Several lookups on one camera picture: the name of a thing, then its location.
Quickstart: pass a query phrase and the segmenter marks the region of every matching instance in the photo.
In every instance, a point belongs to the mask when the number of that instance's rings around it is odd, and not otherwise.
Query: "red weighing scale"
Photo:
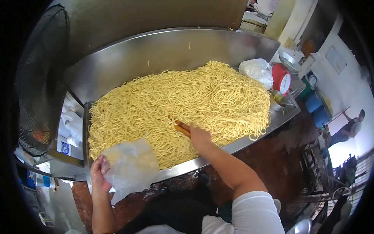
[[[278,90],[284,96],[291,86],[291,74],[301,72],[301,66],[294,60],[293,57],[284,51],[278,51],[279,60],[282,63],[275,63],[272,68],[273,74],[273,89]]]

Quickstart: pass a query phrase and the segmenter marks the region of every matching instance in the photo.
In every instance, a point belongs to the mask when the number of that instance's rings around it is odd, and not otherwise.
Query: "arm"
[[[112,187],[101,173],[101,164],[106,160],[100,155],[91,166],[92,180],[92,231],[93,233],[115,233],[117,221],[110,204],[109,190]]]
[[[257,173],[240,159],[215,146],[209,132],[195,128],[193,123],[190,124],[190,132],[193,147],[210,162],[225,184],[234,190],[233,199],[247,192],[267,192]]]
[[[346,114],[345,111],[343,111],[343,115],[346,117],[346,119],[348,120],[348,122],[352,120],[351,118],[348,117],[348,115]]]

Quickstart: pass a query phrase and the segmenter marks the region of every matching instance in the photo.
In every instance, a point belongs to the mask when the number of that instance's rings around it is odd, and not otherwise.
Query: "stainless steel counter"
[[[85,104],[83,117],[83,154],[87,181],[90,185],[88,159],[88,125],[90,103],[98,100],[110,90],[119,87],[125,81],[149,74],[158,74],[165,70],[187,70],[203,66],[209,60],[220,61],[231,67],[238,67],[242,61],[263,58],[270,61],[280,43],[262,34],[230,30],[227,28],[170,28],[142,33],[114,42],[105,48],[83,58],[65,73],[65,81],[70,89]],[[270,133],[294,117],[300,109],[285,108],[282,112],[272,112]],[[254,143],[243,137],[224,146],[223,149],[234,153]],[[170,179],[208,165],[198,157],[159,171],[154,182]]]

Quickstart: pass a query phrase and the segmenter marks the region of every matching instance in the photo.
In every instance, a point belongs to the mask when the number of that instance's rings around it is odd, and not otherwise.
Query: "wooden chopsticks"
[[[174,125],[174,128],[178,132],[183,133],[187,137],[191,137],[190,127],[188,125],[186,125],[185,123],[179,121],[178,119],[174,120],[174,122],[177,124],[177,125]]]

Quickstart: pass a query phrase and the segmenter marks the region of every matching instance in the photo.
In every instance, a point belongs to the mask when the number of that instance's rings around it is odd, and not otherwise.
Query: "scale dial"
[[[285,94],[288,91],[289,86],[291,85],[291,75],[290,74],[284,75],[280,84],[281,85],[280,85],[280,90],[279,91],[282,94]]]

